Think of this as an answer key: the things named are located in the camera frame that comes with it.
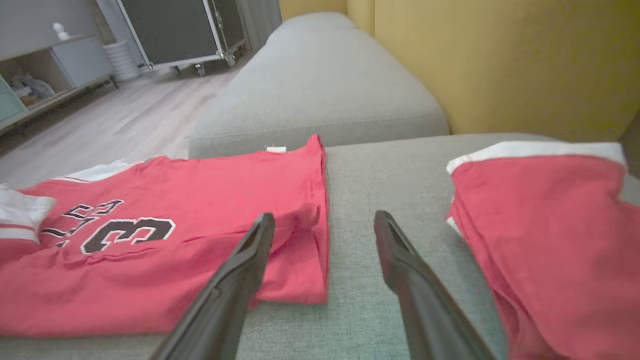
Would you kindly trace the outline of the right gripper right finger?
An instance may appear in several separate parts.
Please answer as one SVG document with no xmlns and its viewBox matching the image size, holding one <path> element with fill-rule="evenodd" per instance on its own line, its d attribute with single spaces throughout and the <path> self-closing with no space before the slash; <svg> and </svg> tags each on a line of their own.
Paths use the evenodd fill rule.
<svg viewBox="0 0 640 360">
<path fill-rule="evenodd" d="M 414 360 L 493 360 L 483 341 L 438 275 L 386 210 L 374 215 L 382 277 L 397 296 Z"/>
</svg>

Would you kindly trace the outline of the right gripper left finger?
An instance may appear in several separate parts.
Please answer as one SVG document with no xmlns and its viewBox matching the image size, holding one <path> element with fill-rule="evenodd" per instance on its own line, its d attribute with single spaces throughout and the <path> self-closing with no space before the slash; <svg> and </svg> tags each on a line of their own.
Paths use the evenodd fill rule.
<svg viewBox="0 0 640 360">
<path fill-rule="evenodd" d="M 236 358 L 250 303 L 263 283 L 274 231 L 272 213 L 263 213 L 255 219 L 151 360 Z"/>
</svg>

